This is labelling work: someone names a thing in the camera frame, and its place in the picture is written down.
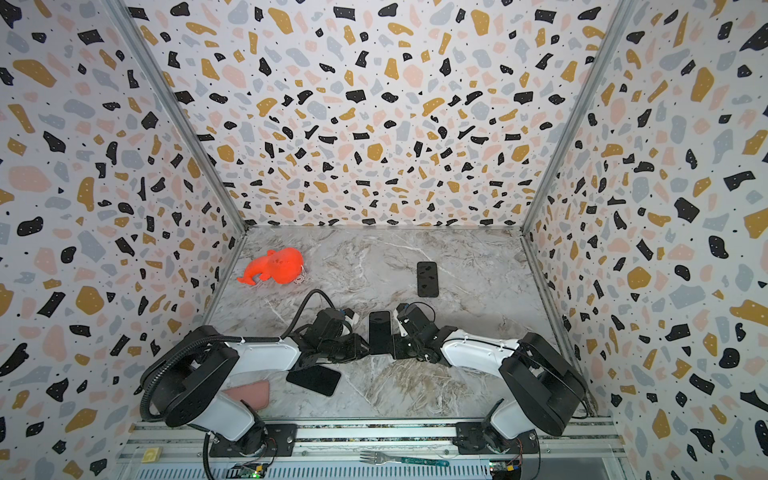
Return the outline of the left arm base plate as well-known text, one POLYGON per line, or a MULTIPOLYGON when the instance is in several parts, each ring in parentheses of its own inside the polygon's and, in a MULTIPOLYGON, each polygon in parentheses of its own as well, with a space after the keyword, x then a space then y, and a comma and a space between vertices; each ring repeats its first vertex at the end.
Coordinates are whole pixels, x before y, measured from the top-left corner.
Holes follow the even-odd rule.
POLYGON ((298 425, 293 423, 254 424, 236 441, 216 434, 209 450, 214 458, 290 457, 293 453, 298 425))

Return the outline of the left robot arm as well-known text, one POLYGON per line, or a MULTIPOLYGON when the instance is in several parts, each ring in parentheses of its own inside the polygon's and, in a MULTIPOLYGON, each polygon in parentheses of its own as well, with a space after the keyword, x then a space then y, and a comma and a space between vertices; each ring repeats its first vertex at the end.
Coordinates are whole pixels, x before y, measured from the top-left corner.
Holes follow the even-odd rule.
POLYGON ((263 423, 247 402, 224 393, 225 384, 239 374, 300 372, 365 358, 370 346, 352 331, 351 313, 326 308, 314 322, 280 337, 223 335, 210 325, 193 330, 142 375, 141 419, 255 442, 263 423))

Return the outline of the black phone case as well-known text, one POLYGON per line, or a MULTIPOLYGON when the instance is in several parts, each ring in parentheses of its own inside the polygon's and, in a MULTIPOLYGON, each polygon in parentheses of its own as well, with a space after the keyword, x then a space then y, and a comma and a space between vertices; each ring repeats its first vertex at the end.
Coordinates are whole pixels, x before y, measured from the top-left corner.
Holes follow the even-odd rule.
POLYGON ((392 352, 391 314, 388 311, 369 314, 368 343, 371 355, 387 355, 392 352))

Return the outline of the black phone case camera cutout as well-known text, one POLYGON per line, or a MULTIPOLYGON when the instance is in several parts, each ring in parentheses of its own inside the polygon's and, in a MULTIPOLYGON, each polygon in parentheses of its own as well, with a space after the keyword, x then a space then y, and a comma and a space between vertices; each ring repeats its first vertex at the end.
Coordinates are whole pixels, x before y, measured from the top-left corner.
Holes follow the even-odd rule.
POLYGON ((438 267, 433 261, 420 261, 416 270, 417 294, 421 298, 439 296, 438 267))

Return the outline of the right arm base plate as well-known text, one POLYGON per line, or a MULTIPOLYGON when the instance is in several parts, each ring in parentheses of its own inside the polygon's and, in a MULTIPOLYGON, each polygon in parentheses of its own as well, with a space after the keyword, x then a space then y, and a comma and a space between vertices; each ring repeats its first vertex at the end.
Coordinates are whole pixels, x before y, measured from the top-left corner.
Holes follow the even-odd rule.
POLYGON ((453 444, 461 455, 519 455, 539 452, 537 437, 533 430, 509 439, 490 424, 483 422, 459 422, 455 427, 456 436, 453 444))

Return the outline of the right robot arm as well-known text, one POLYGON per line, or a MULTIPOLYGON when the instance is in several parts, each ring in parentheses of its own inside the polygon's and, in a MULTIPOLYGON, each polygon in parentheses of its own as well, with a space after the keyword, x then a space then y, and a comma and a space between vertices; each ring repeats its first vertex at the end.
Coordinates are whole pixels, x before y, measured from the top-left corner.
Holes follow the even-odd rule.
POLYGON ((400 334, 394 340, 394 357, 475 370, 503 380, 509 395, 486 416, 489 435, 512 440, 533 429, 551 436, 563 434, 585 401, 587 387, 544 337, 528 332, 520 339, 491 339, 457 327, 439 327, 422 305, 397 306, 400 334))

